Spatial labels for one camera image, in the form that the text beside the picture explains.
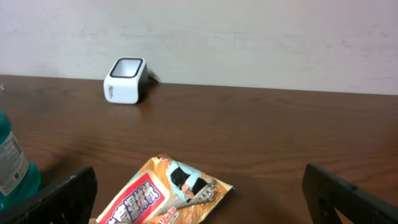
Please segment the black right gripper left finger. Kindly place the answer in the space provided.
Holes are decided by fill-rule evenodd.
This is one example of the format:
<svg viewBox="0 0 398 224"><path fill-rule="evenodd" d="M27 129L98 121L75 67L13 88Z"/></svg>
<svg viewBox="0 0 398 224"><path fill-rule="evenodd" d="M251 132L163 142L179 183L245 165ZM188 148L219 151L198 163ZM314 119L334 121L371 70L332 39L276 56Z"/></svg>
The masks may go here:
<svg viewBox="0 0 398 224"><path fill-rule="evenodd" d="M1 211L1 224L88 224L97 190L95 171L86 167Z"/></svg>

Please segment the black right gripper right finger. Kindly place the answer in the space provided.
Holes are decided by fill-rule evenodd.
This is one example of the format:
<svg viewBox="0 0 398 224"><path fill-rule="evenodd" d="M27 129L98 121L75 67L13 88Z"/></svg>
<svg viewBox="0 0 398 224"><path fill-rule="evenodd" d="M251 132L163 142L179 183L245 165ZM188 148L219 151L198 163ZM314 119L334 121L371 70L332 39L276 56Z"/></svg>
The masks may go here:
<svg viewBox="0 0 398 224"><path fill-rule="evenodd" d="M302 190L314 223L341 223L342 213L353 223L397 224L395 205L316 164L307 164Z"/></svg>

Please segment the blue liquid bottle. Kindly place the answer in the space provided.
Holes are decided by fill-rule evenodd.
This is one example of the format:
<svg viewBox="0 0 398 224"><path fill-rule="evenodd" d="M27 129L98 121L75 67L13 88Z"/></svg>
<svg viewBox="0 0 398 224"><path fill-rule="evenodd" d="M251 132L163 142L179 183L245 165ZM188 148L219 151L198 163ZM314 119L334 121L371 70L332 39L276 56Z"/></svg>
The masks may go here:
<svg viewBox="0 0 398 224"><path fill-rule="evenodd" d="M35 195L41 174L30 161L15 134L9 117L1 111L1 210Z"/></svg>

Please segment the orange snack bag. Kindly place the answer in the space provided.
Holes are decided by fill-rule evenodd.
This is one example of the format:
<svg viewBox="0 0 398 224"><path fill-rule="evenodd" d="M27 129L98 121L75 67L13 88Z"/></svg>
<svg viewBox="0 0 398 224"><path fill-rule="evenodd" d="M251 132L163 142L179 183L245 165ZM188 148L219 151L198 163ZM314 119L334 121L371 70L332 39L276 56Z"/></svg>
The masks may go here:
<svg viewBox="0 0 398 224"><path fill-rule="evenodd" d="M95 223L201 223L232 189L232 185L159 154L140 168Z"/></svg>

